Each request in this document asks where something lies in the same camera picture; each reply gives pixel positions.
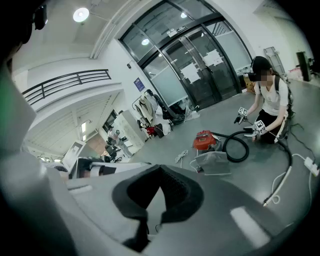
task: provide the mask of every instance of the black pants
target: black pants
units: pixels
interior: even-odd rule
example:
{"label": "black pants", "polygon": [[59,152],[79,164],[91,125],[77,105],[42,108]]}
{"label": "black pants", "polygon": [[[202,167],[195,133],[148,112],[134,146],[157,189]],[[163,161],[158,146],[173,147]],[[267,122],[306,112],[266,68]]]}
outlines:
{"label": "black pants", "polygon": [[[263,109],[259,112],[259,116],[257,117],[256,121],[261,120],[265,127],[272,124],[277,119],[277,116],[270,115],[267,112],[265,112]],[[261,140],[268,144],[274,144],[277,141],[275,141],[276,136],[279,136],[279,139],[281,140],[286,133],[287,130],[287,120],[284,118],[282,121],[282,124],[280,124],[278,127],[274,128],[270,132],[265,133],[261,136]]]}

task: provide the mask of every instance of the power strip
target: power strip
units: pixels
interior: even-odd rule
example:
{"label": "power strip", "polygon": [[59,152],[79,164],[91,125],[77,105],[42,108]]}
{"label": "power strip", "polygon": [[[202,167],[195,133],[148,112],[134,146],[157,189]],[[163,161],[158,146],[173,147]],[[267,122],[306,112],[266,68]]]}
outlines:
{"label": "power strip", "polygon": [[304,165],[307,167],[312,174],[317,177],[319,175],[319,167],[311,160],[310,157],[307,157],[304,160]]}

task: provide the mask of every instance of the white cabinet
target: white cabinet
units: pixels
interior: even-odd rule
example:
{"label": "white cabinet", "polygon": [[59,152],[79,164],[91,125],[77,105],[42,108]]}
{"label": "white cabinet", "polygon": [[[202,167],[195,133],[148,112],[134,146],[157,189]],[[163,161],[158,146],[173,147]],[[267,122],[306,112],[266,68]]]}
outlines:
{"label": "white cabinet", "polygon": [[126,136],[132,145],[141,149],[147,139],[145,133],[139,129],[137,121],[129,110],[122,112],[114,120],[113,129],[120,131],[120,137]]}

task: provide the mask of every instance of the vacuum hose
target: vacuum hose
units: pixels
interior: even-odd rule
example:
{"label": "vacuum hose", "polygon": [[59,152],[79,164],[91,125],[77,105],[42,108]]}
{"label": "vacuum hose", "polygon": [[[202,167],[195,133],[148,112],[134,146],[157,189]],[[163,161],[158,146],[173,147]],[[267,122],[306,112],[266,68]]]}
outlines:
{"label": "vacuum hose", "polygon": [[[232,133],[231,135],[224,135],[224,134],[221,134],[221,133],[216,133],[216,132],[212,132],[214,135],[217,135],[217,136],[220,136],[220,137],[224,137],[226,138],[225,142],[223,143],[223,147],[222,147],[222,151],[226,153],[226,156],[228,158],[228,160],[230,162],[234,162],[234,163],[240,163],[244,160],[247,159],[247,157],[249,156],[249,147],[247,145],[247,143],[245,143],[242,139],[238,138],[238,137],[235,137],[236,135],[239,135],[239,134],[248,134],[248,133],[252,133],[252,129],[251,130],[241,130],[241,131],[237,131],[235,133]],[[227,143],[229,140],[235,140],[237,142],[240,142],[243,146],[244,146],[244,149],[245,149],[245,154],[243,157],[241,158],[233,158],[231,157],[228,152],[227,152]]]}

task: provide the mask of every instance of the woman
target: woman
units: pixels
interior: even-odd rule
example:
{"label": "woman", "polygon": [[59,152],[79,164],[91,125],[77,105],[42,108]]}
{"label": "woman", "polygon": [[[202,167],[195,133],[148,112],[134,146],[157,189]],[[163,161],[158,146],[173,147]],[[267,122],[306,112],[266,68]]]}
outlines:
{"label": "woman", "polygon": [[[254,86],[255,100],[247,115],[258,108],[262,96],[264,102],[256,121],[261,120],[266,127],[261,135],[261,140],[273,144],[278,141],[277,138],[284,135],[283,131],[288,117],[288,86],[280,79],[279,74],[272,69],[271,64],[265,57],[255,57],[251,67],[252,71],[256,73],[257,81]],[[276,91],[275,80],[278,80],[278,91]]]}
{"label": "woman", "polygon": [[113,131],[113,127],[109,127],[108,136],[115,140],[115,146],[120,148],[127,158],[131,158],[133,154],[129,151],[126,144],[119,138],[119,134],[120,132],[118,130]]}

